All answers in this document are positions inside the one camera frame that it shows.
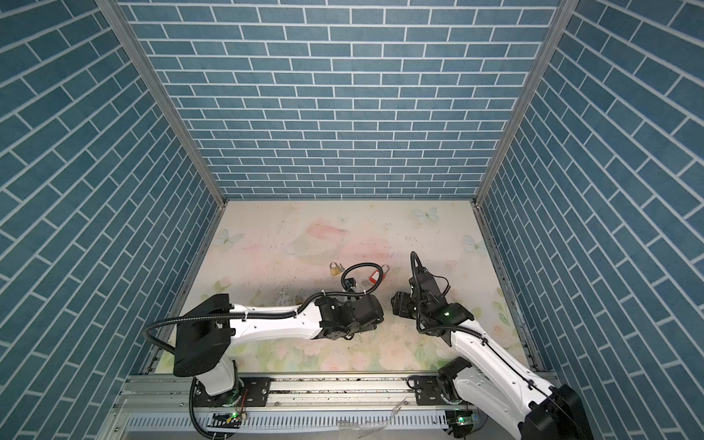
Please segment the large brass padlock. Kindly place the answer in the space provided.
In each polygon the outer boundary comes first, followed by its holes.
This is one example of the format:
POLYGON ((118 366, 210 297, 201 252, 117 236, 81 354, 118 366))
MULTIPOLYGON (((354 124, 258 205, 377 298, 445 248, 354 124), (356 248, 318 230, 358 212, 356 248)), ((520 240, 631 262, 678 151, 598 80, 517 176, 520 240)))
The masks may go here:
POLYGON ((329 264, 329 270, 331 275, 335 277, 341 275, 345 271, 345 268, 341 264, 333 261, 329 264))

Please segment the red padlock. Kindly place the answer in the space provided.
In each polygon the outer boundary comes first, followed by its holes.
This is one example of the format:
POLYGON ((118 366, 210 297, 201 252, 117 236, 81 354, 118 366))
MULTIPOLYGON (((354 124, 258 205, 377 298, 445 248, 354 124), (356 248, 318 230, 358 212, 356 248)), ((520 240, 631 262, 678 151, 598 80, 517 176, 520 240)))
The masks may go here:
POLYGON ((390 267, 389 267, 388 265, 384 264, 384 265, 381 266, 381 271, 379 271, 378 269, 376 269, 376 271, 374 271, 374 273, 372 273, 372 275, 370 275, 370 278, 368 278, 368 280, 369 280, 373 285, 376 285, 376 284, 378 284, 380 281, 382 281, 382 280, 384 279, 384 277, 385 277, 386 274, 389 272, 389 270, 390 270, 390 267))

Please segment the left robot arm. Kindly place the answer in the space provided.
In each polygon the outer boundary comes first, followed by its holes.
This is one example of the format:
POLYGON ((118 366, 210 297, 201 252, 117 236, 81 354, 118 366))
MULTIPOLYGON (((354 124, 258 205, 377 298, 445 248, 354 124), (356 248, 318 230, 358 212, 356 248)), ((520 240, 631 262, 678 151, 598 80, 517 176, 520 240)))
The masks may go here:
POLYGON ((274 339, 352 339, 383 322, 376 296, 316 293, 300 305, 251 307, 231 304, 226 294, 202 302, 176 324, 173 375, 196 377, 208 394, 236 387, 229 348, 274 339))

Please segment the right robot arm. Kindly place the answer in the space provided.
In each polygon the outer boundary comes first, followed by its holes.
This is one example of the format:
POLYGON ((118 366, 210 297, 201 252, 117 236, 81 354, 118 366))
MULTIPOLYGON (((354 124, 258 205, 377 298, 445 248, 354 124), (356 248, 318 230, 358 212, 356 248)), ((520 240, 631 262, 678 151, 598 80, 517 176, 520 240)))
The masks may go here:
POLYGON ((515 439, 592 439, 584 404, 568 385, 556 387, 524 366, 483 329, 463 305, 449 302, 436 276, 415 269, 410 293, 392 298, 394 315, 439 337, 458 356, 438 370, 451 402, 478 407, 515 439))

